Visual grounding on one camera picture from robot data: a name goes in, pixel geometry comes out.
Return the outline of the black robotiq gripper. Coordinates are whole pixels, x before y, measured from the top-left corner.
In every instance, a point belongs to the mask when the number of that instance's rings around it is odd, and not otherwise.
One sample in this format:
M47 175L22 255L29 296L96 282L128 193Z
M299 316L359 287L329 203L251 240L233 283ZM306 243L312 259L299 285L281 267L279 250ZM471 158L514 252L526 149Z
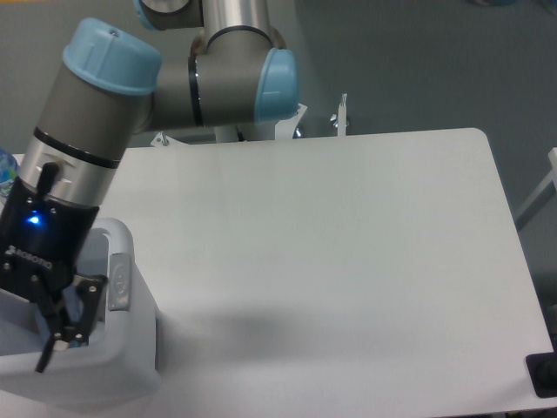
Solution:
M97 206L82 208L40 200L20 178L2 210L1 288L35 302L48 330L37 373L46 370L55 350L88 345L104 311L108 277L74 276L98 212ZM66 287L75 287L82 302L78 321L68 316L61 292Z

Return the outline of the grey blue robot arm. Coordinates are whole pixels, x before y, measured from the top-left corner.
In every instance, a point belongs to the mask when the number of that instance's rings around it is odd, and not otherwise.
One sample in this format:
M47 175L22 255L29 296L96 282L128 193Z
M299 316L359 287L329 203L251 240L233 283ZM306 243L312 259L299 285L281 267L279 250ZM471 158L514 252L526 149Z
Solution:
M264 1L137 1L152 30L200 27L200 52L166 65L148 43L82 20L1 212L1 288L35 304L48 334L36 370L88 341L108 280L77 257L124 152L144 131L260 124L299 108L293 53Z

